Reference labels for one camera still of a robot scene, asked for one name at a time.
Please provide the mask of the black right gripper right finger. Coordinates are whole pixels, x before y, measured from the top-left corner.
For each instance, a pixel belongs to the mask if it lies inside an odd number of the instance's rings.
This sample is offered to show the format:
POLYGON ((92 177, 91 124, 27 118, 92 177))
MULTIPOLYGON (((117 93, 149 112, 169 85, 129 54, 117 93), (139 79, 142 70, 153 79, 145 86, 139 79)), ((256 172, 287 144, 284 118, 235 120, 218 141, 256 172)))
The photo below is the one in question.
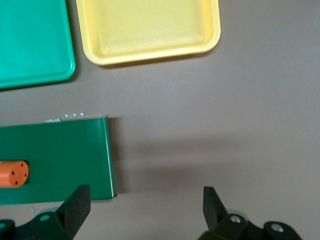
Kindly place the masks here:
POLYGON ((203 188, 203 215, 208 230, 200 240, 299 240, 288 224, 268 221, 262 228, 237 213, 229 213, 212 186, 203 188))

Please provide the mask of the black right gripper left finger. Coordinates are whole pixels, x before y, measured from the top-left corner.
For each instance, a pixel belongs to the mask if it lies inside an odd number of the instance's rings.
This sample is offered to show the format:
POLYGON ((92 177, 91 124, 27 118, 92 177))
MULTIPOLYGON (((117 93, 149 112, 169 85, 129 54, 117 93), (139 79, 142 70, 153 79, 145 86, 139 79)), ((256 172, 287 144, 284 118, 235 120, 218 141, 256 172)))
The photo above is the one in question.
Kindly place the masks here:
POLYGON ((55 211, 46 211, 14 231, 16 240, 72 240, 91 210, 88 185, 80 185, 55 211))

